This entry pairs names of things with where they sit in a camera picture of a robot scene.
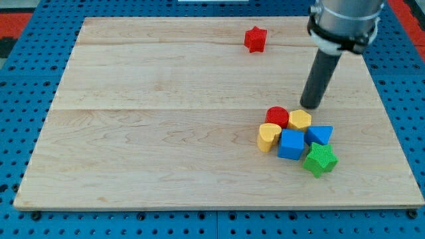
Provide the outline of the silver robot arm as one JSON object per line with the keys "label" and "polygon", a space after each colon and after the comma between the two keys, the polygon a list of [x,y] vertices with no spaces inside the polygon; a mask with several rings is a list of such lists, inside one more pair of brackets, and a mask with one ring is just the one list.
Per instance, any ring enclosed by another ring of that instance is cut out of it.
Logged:
{"label": "silver robot arm", "polygon": [[375,40],[384,0],[316,0],[307,31],[321,52],[362,54]]}

